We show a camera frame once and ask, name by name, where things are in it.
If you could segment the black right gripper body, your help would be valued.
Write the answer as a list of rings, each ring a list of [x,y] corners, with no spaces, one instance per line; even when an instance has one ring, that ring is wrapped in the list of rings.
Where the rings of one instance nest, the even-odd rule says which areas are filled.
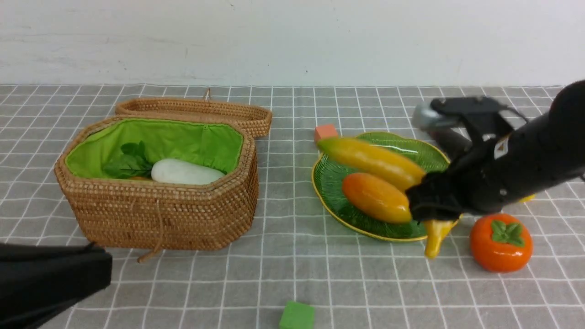
[[[503,208],[500,180],[493,164],[495,142],[458,149],[444,171],[431,171],[406,191],[415,221],[454,220],[461,214],[487,215]]]

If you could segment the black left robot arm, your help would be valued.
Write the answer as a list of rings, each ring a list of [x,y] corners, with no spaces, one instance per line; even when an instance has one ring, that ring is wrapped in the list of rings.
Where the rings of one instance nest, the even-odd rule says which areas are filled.
[[[0,246],[0,326],[38,329],[106,289],[113,257],[94,242],[78,246]]]

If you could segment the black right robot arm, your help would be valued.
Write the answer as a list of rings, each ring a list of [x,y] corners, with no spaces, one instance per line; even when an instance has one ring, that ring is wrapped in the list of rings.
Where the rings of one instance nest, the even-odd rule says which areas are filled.
[[[487,215],[584,175],[584,81],[562,88],[548,112],[514,128],[509,106],[487,96],[435,98],[412,120],[430,133],[465,127],[471,144],[444,171],[406,192],[415,221]]]

